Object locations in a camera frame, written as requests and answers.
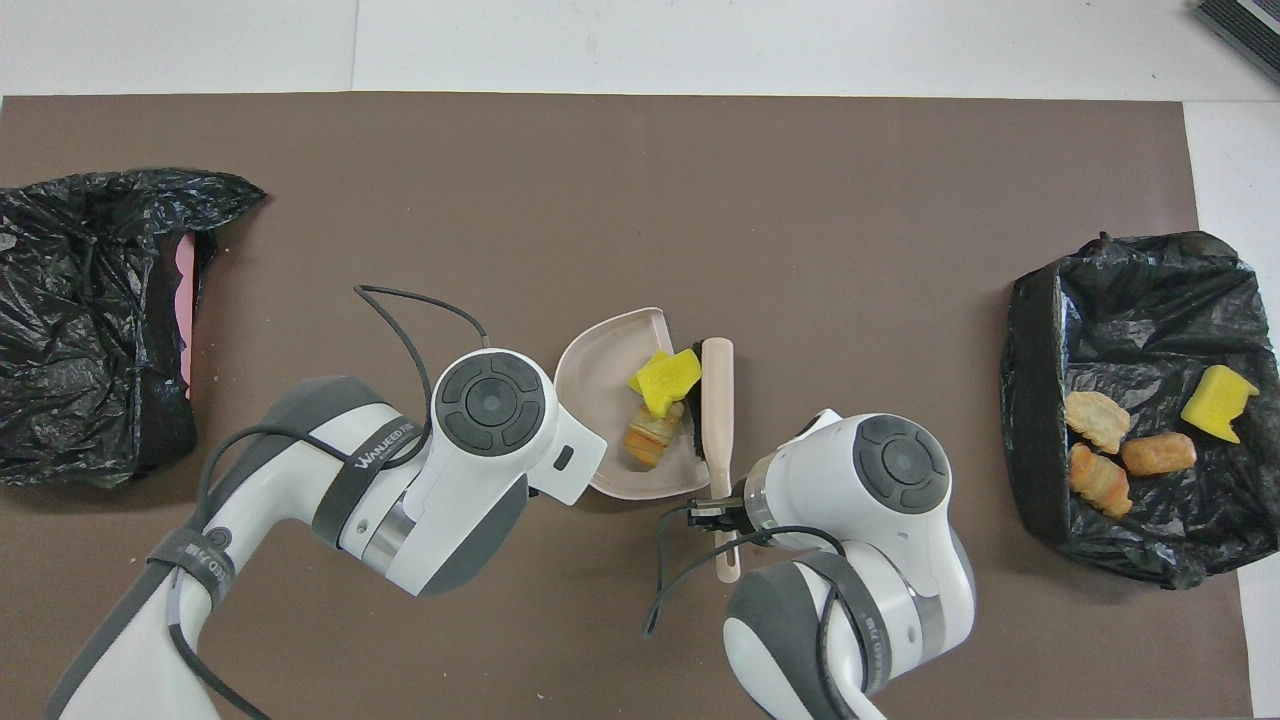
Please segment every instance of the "white table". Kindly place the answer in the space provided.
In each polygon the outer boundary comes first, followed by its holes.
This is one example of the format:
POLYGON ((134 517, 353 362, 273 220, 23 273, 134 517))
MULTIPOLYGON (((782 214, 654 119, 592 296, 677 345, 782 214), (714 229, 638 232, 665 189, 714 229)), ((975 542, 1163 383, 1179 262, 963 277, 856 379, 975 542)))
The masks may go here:
MULTIPOLYGON (((1201 227, 1280 307, 1280 85, 1181 0, 0 0, 0 96, 348 90, 1183 101, 1201 227)), ((1280 716, 1280 556, 1238 577, 1280 716)))

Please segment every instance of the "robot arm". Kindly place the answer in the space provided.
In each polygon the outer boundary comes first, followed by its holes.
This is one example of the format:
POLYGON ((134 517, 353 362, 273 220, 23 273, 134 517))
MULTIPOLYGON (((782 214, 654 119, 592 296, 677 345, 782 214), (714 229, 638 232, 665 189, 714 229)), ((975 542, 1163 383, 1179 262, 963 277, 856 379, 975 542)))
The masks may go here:
POLYGON ((216 717, 169 626, 193 646, 236 571, 280 520, 310 524, 412 594, 436 594, 479 571, 532 491, 575 502, 605 450, 561 407, 545 373, 507 350, 451 365, 433 393, 431 419, 429 442, 384 469, 420 436, 416 423, 353 378, 294 388, 266 421, 347 459, 288 437, 257 438, 214 489, 210 520, 197 514, 152 553, 64 674, 45 716, 216 717))
MULTIPOLYGON (((783 719, 883 717, 868 700, 963 642, 973 571, 947 523, 951 466, 937 439, 895 415, 826 410, 751 469, 741 509, 694 524, 824 530, 768 543, 810 550, 744 578, 726 610, 739 682, 783 719)), ((692 515, 698 515, 696 509, 692 515)))

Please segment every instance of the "trash bag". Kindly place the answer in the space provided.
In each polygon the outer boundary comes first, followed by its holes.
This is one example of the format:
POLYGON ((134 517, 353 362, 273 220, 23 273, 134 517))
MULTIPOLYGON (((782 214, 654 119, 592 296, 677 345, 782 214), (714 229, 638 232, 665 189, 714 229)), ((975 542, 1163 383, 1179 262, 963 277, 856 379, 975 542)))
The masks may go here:
POLYGON ((265 193, 182 169, 0 190, 0 482, 116 486, 189 452, 175 252, 265 193))
POLYGON ((1280 543, 1280 379, 1253 270, 1221 240, 1188 232, 1112 240, 1019 278, 1001 363, 1005 456, 1024 527, 1079 562, 1192 588, 1280 543), (1210 365, 1261 395, 1233 427, 1240 443, 1180 419, 1210 365), (1130 478, 1119 521, 1068 487, 1082 442, 1064 397, 1097 391, 1129 411, 1128 438, 1189 436, 1188 470, 1130 478))

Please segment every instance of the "yellow sponge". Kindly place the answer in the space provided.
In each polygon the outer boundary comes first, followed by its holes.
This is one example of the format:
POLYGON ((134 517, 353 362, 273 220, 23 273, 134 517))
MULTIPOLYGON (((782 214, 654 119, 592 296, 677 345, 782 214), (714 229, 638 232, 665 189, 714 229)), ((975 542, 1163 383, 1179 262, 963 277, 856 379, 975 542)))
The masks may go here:
MULTIPOLYGON (((666 355, 660 350, 658 354, 666 355)), ((655 418, 666 418, 671 404, 684 400, 689 388, 703 377, 701 364, 692 350, 681 350, 671 357, 653 359, 627 383, 644 396, 644 404, 655 418)))
MULTIPOLYGON (((649 361, 644 364, 644 366, 648 368, 649 365, 653 365, 654 363, 658 363, 660 360, 666 360, 667 357, 671 357, 671 355, 668 355, 666 350, 658 350, 657 352, 653 354, 653 357, 650 357, 649 361)), ((631 388, 631 389, 634 389, 634 391, 636 391, 636 395, 640 395, 640 378, 639 378, 639 373, 636 373, 635 375, 631 375, 631 379, 627 380, 627 387, 631 388)))
POLYGON ((1258 388, 1226 365, 1211 365, 1183 407, 1183 420, 1228 442, 1240 442, 1231 420, 1244 413, 1244 404, 1258 388))

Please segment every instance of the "fried food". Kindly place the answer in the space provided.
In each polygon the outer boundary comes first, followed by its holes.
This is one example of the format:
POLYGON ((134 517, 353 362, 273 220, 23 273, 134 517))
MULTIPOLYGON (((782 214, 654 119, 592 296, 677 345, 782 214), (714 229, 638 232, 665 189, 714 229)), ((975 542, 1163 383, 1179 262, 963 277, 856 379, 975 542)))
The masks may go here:
POLYGON ((684 402, 672 404, 662 418, 650 413, 646 405, 640 405, 631 416, 627 433, 622 436, 622 447, 646 468, 657 466, 684 415, 684 402))
POLYGON ((1083 442, 1071 446, 1070 484, 1073 491, 1112 520, 1124 518, 1133 507, 1124 468, 1096 455, 1083 442))
POLYGON ((1120 452, 1129 433, 1129 414, 1101 392, 1076 391, 1066 396, 1066 424, 1102 452, 1120 452))
POLYGON ((1196 465, 1196 443, 1183 433, 1164 433, 1125 441, 1120 460, 1130 475, 1158 475, 1196 465))

